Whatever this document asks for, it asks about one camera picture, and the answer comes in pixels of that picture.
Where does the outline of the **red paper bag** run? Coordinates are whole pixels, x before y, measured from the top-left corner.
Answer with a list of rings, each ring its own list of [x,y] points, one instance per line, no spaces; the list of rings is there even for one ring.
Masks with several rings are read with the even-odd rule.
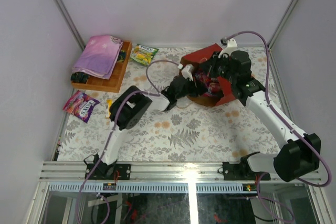
[[[182,65],[192,64],[194,66],[194,79],[201,84],[204,88],[203,91],[205,91],[198,97],[188,95],[187,98],[192,102],[206,107],[215,107],[236,100],[229,81],[223,78],[210,78],[206,71],[200,67],[201,63],[205,63],[215,51],[221,51],[221,49],[218,44],[212,44],[181,58]]]

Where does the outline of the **green Fox's candy bag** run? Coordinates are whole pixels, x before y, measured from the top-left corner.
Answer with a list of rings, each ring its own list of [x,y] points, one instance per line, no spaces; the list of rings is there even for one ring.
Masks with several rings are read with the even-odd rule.
[[[130,58],[139,64],[148,66],[158,51],[158,48],[137,44]]]

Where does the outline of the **wooden organizer tray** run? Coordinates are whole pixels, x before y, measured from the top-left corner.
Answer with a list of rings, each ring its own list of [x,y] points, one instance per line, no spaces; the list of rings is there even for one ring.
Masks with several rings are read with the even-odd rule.
[[[94,91],[118,93],[120,91],[124,74],[130,59],[132,51],[132,42],[125,41],[121,49],[127,53],[126,57],[124,59],[124,62],[117,62],[115,64],[110,79],[100,79],[97,77],[90,76],[86,83],[71,82],[71,85],[74,88],[81,90],[94,90]]]

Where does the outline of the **small yellow snack packet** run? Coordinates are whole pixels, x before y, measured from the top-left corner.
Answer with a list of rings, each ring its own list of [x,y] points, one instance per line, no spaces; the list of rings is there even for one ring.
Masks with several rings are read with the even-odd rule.
[[[106,101],[106,118],[109,118],[110,115],[111,115],[110,107],[112,106],[112,104],[113,104],[113,100],[108,99],[108,100]]]

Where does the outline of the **purple Fox's candy bag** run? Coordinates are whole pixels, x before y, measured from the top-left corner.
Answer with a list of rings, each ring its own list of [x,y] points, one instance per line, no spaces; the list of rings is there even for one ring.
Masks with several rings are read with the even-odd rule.
[[[97,99],[77,90],[66,102],[62,110],[81,119],[84,123],[88,123],[93,109],[98,104],[100,102]]]

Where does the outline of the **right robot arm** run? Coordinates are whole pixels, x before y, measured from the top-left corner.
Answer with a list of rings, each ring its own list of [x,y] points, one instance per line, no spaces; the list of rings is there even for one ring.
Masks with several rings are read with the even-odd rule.
[[[251,74],[247,52],[236,50],[221,55],[216,51],[200,68],[210,78],[227,80],[235,98],[261,120],[279,146],[277,154],[256,152],[244,156],[245,163],[239,166],[243,178],[251,179],[258,172],[267,172],[290,182],[319,168],[320,138],[297,127],[266,99],[265,87]]]

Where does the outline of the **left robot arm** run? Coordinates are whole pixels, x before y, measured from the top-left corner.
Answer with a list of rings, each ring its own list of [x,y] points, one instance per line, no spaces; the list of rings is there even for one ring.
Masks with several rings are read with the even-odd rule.
[[[197,98],[205,92],[204,84],[183,76],[174,77],[170,85],[159,93],[148,93],[136,86],[129,87],[109,109],[113,126],[102,155],[97,160],[98,175],[103,179],[109,179],[114,175],[124,136],[128,130],[137,125],[146,111],[169,111],[176,106],[179,99],[186,96]]]

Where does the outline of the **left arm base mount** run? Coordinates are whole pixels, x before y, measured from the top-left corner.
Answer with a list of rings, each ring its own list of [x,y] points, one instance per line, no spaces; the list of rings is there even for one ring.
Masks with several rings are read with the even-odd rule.
[[[85,178],[90,180],[129,180],[131,175],[131,165],[114,162],[111,165],[106,165],[100,162],[97,168],[89,176],[93,170],[95,163],[87,164]]]

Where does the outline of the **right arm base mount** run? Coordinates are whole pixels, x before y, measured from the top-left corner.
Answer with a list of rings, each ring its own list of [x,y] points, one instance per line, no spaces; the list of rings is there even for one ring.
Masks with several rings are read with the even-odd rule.
[[[222,163],[224,179],[228,181],[234,180],[254,180],[256,175],[251,171],[250,167],[244,163]]]

